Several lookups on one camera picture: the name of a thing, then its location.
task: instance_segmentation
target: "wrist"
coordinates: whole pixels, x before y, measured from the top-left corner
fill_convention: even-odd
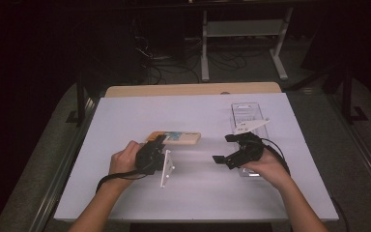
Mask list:
[[[278,189],[279,191],[289,191],[290,188],[295,187],[297,184],[295,181],[290,177],[287,176],[283,180],[281,180],[278,184],[275,184],[275,188]]]
[[[125,177],[127,177],[128,174],[132,173],[136,174],[136,171],[131,171],[127,173],[115,173],[104,176],[103,178],[100,179],[98,187],[96,188],[96,192],[98,192],[102,185],[105,183],[112,184],[117,188],[116,190],[118,191],[125,190],[134,181],[134,179],[129,179]]]
[[[124,190],[125,188],[119,185],[119,183],[115,182],[115,180],[109,180],[104,182],[99,189],[99,191],[104,191],[107,192],[108,194],[116,196],[120,196],[120,194],[122,194]]]

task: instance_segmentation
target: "forearm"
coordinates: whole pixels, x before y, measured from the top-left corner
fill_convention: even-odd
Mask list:
[[[295,232],[328,231],[292,179],[278,190]]]
[[[69,231],[101,231],[121,190],[104,183]]]

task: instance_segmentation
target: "person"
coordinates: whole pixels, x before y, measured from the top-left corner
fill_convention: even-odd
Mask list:
[[[111,157],[108,173],[124,173],[134,170],[135,155],[140,148],[140,144],[131,141],[125,150],[114,154]],[[248,162],[243,167],[257,172],[279,191],[295,232],[328,231],[306,201],[295,181],[272,152],[265,149],[258,161]],[[117,199],[132,182],[133,180],[112,179],[103,183],[92,201],[71,226],[70,231],[101,231]]]

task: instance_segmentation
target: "table surface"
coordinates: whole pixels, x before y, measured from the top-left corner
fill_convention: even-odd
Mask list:
[[[152,131],[200,131],[194,146],[166,146],[176,169],[166,187],[161,172],[135,181],[114,206],[122,221],[275,221],[287,219],[281,197],[268,182],[246,180],[236,169],[215,164],[234,144],[231,103],[258,102],[269,139],[282,149],[292,177],[317,215],[338,219],[285,94],[231,94],[104,98],[93,118],[54,218],[75,220],[107,174],[110,156]]]

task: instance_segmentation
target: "transparent packaging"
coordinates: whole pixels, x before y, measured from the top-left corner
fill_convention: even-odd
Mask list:
[[[234,133],[237,124],[245,121],[264,120],[261,112],[261,107],[257,102],[238,102],[231,104],[231,133]],[[268,138],[267,127],[264,125],[252,131],[261,138]],[[238,143],[235,143],[236,152],[240,150]],[[239,168],[241,177],[249,178],[249,180],[258,180],[262,177],[252,170],[247,168]]]

